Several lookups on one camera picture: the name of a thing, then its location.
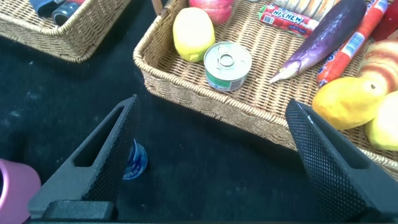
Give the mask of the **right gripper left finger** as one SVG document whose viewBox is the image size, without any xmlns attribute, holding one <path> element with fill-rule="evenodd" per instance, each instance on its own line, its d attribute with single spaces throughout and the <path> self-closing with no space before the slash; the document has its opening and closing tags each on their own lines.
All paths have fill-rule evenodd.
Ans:
<svg viewBox="0 0 398 224">
<path fill-rule="evenodd" d="M 29 201 L 30 216 L 56 200 L 115 202 L 138 121 L 137 95 L 118 103 Z"/>
</svg>

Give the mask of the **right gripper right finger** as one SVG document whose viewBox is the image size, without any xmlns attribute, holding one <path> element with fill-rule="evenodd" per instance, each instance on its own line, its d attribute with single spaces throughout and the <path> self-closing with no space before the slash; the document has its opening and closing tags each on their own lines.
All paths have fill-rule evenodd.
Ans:
<svg viewBox="0 0 398 224">
<path fill-rule="evenodd" d="M 285 118 L 327 219 L 397 221 L 396 180 L 311 107 L 291 99 Z"/>
</svg>

